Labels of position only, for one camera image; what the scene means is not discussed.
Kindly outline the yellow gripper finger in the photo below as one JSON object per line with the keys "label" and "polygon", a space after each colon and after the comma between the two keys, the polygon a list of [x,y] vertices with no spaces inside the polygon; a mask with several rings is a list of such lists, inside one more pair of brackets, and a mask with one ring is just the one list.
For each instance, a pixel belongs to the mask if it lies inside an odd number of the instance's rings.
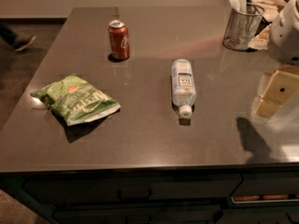
{"label": "yellow gripper finger", "polygon": [[264,99],[259,99],[255,107],[255,113],[264,118],[273,117],[281,108],[281,105],[267,101]]}
{"label": "yellow gripper finger", "polygon": [[299,67],[285,65],[271,76],[262,94],[265,101],[283,105],[299,91]]}

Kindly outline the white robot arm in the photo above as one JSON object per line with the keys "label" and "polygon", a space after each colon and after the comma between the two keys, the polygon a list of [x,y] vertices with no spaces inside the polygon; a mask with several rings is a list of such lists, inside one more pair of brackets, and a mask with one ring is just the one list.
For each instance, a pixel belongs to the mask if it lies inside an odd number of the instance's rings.
{"label": "white robot arm", "polygon": [[270,27],[268,51],[282,66],[261,80],[253,108],[260,117],[273,117],[299,91],[298,6],[299,0],[289,0]]}

